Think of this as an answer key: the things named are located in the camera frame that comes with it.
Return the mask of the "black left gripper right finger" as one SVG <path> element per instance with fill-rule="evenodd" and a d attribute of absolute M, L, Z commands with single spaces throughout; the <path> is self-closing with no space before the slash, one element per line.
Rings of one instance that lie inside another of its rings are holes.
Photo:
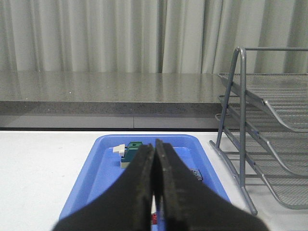
<path fill-rule="evenodd" d="M 160 231 L 266 231 L 257 217 L 237 208 L 197 180 L 169 143 L 155 142 L 157 225 Z"/>

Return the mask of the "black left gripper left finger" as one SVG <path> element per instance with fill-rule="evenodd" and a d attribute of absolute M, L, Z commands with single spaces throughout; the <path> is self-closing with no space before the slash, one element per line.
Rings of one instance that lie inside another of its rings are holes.
<path fill-rule="evenodd" d="M 153 146 L 141 145 L 114 184 L 89 205 L 60 220 L 54 230 L 151 230 L 153 160 Z"/>

